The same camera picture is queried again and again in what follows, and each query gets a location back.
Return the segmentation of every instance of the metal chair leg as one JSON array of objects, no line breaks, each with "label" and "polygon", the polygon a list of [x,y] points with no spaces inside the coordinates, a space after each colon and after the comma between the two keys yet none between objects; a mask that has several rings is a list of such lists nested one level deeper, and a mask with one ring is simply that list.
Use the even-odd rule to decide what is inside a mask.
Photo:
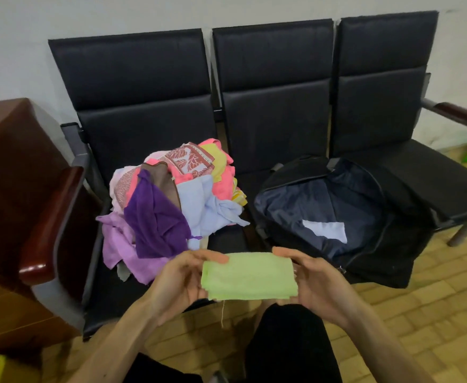
[{"label": "metal chair leg", "polygon": [[467,238],[467,223],[464,223],[459,231],[447,242],[450,247],[460,245]]}]

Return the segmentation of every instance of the hand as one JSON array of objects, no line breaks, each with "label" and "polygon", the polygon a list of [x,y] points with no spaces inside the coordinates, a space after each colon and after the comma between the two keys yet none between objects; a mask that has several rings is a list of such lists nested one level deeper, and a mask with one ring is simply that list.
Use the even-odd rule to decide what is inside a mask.
[{"label": "hand", "polygon": [[366,304],[344,276],[323,258],[312,258],[284,247],[273,247],[272,252],[297,262],[294,269],[299,303],[324,320],[349,331]]},{"label": "hand", "polygon": [[162,325],[186,310],[200,298],[207,298],[201,288],[201,272],[206,260],[225,264],[228,257],[211,250],[184,251],[169,261],[141,300]]}]

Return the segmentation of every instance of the chair backrest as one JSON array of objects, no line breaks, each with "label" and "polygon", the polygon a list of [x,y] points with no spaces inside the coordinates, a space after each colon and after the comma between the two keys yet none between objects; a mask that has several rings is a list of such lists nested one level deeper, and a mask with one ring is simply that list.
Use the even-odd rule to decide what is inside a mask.
[{"label": "chair backrest", "polygon": [[212,30],[237,173],[326,155],[331,19]]},{"label": "chair backrest", "polygon": [[106,183],[151,152],[217,137],[200,29],[49,46]]},{"label": "chair backrest", "polygon": [[411,138],[438,13],[348,17],[333,58],[331,155]]}]

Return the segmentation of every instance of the wooden armrest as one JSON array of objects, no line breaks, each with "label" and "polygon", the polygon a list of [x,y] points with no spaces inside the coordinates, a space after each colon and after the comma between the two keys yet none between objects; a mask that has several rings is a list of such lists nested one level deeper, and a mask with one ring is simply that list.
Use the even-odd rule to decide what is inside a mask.
[{"label": "wooden armrest", "polygon": [[464,107],[449,102],[436,103],[426,98],[422,99],[422,104],[425,109],[467,126],[467,109]]},{"label": "wooden armrest", "polygon": [[58,244],[72,201],[81,188],[84,168],[65,168],[58,188],[52,193],[44,210],[22,247],[19,278],[28,285],[39,285],[55,278],[54,250]]}]

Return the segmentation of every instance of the purple cloth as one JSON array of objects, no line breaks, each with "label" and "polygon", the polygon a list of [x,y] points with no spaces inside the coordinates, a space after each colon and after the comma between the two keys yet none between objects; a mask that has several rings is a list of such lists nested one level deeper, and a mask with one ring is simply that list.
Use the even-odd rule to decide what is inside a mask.
[{"label": "purple cloth", "polygon": [[96,218],[102,223],[104,245],[102,256],[104,264],[113,269],[118,262],[124,261],[132,275],[145,285],[160,273],[171,258],[138,258],[134,242],[134,231],[117,212]]},{"label": "purple cloth", "polygon": [[171,258],[187,250],[191,230],[182,212],[150,181],[142,169],[124,216],[136,235],[140,258]]}]

